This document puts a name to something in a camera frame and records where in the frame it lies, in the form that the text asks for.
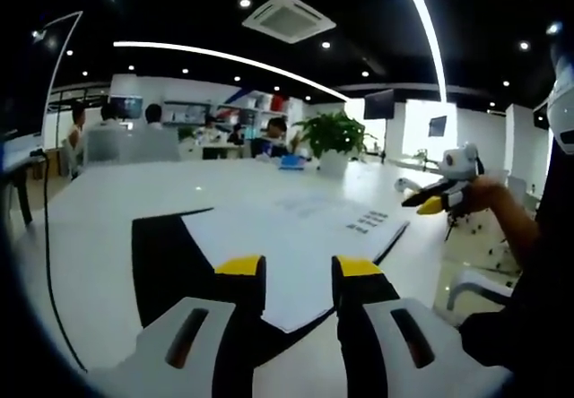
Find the person's right hand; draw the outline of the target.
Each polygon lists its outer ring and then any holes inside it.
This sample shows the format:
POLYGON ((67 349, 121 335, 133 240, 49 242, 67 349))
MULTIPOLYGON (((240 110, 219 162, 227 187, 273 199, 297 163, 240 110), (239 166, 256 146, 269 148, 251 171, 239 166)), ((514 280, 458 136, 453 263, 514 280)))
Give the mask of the person's right hand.
POLYGON ((465 211, 481 212, 507 205, 512 200, 509 190, 500 182, 488 176, 479 176, 470 183, 465 195, 465 211))

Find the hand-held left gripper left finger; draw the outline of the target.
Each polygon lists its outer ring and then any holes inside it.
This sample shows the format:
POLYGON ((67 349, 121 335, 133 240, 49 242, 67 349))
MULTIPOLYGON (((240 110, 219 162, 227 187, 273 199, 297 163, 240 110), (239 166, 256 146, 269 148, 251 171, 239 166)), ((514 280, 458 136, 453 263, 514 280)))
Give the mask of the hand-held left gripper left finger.
POLYGON ((138 334, 133 354, 88 373, 88 384, 104 397, 251 396, 265 257, 232 258, 214 272, 228 295, 181 299, 138 334))

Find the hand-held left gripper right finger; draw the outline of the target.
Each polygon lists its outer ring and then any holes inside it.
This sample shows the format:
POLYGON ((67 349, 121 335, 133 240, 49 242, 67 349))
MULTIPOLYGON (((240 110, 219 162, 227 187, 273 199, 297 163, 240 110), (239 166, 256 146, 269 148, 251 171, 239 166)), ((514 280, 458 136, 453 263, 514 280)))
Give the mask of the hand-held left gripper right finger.
POLYGON ((400 298, 371 261, 332 259, 332 289, 350 397, 499 397, 510 381, 463 348, 458 331, 400 298))

